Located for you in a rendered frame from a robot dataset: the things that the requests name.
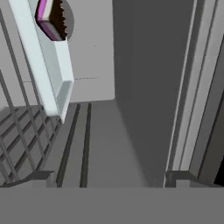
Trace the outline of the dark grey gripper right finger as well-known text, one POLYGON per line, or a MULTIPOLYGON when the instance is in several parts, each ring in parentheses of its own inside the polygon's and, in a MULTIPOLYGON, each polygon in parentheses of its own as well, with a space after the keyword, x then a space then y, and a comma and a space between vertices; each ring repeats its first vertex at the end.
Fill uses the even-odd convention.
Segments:
POLYGON ((165 188, 221 188, 220 185, 200 180, 189 171, 168 171, 165 174, 165 188))

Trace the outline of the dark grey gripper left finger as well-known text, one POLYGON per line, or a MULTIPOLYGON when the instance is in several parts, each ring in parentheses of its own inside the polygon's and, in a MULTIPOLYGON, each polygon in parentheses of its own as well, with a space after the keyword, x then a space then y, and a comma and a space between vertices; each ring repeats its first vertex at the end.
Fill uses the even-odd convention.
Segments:
POLYGON ((26 178, 19 181, 3 184, 2 188, 20 187, 20 188, 48 188, 55 187, 54 171, 35 171, 26 178))

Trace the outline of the grey oven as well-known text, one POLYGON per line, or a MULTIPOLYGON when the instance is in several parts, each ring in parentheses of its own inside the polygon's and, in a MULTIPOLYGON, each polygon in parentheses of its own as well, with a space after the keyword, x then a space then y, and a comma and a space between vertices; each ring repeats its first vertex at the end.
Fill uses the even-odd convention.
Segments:
MULTIPOLYGON (((202 174, 224 89, 224 0, 62 0, 73 68, 66 119, 42 171, 55 187, 164 187, 168 171, 202 174)), ((8 0, 0 9, 32 114, 38 102, 8 0)), ((23 129, 30 121, 0 25, 0 70, 23 129)), ((0 136, 18 135, 0 85, 0 136)))

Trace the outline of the pink and brown cake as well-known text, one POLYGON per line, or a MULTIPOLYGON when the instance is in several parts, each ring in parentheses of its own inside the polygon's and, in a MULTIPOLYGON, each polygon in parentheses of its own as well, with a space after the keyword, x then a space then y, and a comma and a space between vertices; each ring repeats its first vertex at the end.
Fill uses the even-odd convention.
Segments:
POLYGON ((51 41, 65 41, 67 39, 65 20, 62 0, 38 0, 35 21, 51 41))

